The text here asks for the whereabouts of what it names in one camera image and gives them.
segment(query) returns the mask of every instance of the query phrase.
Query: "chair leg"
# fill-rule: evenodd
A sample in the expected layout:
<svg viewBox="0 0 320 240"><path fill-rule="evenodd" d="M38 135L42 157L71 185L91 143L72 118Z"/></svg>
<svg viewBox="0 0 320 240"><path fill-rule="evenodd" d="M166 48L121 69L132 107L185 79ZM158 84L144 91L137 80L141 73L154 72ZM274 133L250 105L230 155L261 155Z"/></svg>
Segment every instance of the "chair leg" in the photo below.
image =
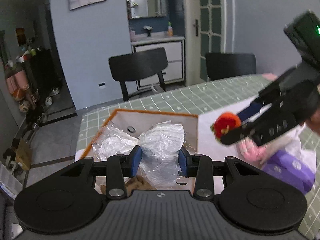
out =
<svg viewBox="0 0 320 240"><path fill-rule="evenodd" d="M165 91L164 78L163 78L163 74L161 71L158 73L158 78L160 81L160 87Z"/></svg>
<svg viewBox="0 0 320 240"><path fill-rule="evenodd" d="M121 86L123 101L124 102L129 101L129 94L128 94L128 90L127 90L127 86L125 85L125 82L120 82L120 86Z"/></svg>

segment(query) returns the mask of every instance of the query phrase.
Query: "clear plastic bag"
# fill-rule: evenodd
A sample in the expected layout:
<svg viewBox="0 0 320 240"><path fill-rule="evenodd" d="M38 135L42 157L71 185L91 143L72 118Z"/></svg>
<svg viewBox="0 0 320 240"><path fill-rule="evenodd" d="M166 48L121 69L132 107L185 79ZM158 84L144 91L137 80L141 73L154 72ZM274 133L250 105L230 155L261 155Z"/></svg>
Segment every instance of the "clear plastic bag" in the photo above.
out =
<svg viewBox="0 0 320 240"><path fill-rule="evenodd" d="M171 121L154 124L139 136L143 151L140 168L155 187L173 187L178 177L178 151L184 143L184 129Z"/></svg>
<svg viewBox="0 0 320 240"><path fill-rule="evenodd" d="M138 144L138 139L118 129L113 122L100 132L99 138L92 143L98 161L106 161L108 157L116 154L128 155Z"/></svg>

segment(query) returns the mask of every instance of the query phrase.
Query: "strawberry toy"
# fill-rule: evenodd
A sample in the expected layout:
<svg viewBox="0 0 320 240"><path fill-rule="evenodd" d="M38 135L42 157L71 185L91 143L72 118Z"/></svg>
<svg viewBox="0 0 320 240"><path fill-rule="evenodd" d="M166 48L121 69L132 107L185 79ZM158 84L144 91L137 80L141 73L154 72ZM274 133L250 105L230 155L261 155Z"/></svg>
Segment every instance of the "strawberry toy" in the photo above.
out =
<svg viewBox="0 0 320 240"><path fill-rule="evenodd" d="M222 135L227 134L229 131L238 128L241 125L240 118L231 112L221 114L216 122L211 125L211 130L216 139L220 141Z"/></svg>

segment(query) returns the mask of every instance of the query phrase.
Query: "door handle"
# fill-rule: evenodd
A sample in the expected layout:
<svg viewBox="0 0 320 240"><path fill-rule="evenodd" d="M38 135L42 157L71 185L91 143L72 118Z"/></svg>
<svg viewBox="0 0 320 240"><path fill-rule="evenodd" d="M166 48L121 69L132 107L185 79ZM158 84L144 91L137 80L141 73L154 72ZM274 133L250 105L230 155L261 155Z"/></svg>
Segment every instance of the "door handle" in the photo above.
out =
<svg viewBox="0 0 320 240"><path fill-rule="evenodd" d="M198 19L196 19L196 24L193 25L194 27L196 27L196 37L199 36L199 23L198 23Z"/></svg>

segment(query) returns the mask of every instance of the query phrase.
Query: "cabinet drawer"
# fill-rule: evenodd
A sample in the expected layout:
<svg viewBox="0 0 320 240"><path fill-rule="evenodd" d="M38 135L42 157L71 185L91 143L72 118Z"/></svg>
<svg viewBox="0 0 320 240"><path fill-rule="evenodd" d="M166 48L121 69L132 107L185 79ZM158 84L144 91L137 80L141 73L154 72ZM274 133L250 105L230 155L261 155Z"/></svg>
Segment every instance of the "cabinet drawer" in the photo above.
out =
<svg viewBox="0 0 320 240"><path fill-rule="evenodd" d="M162 71L165 73L163 75L164 81L171 81L175 79L182 79L182 62L170 62L168 66ZM147 86L154 83L159 83L158 75L153 75L152 77L148 77L140 80L140 86Z"/></svg>
<svg viewBox="0 0 320 240"><path fill-rule="evenodd" d="M148 50L148 49L156 49L156 48L161 48L161 47L164 47L164 49L165 49L168 62L175 61L175 60L182 60L181 42L180 41L137 46L137 47L135 47L135 49L136 49L136 52L138 52L138 51L144 51L144 50Z"/></svg>

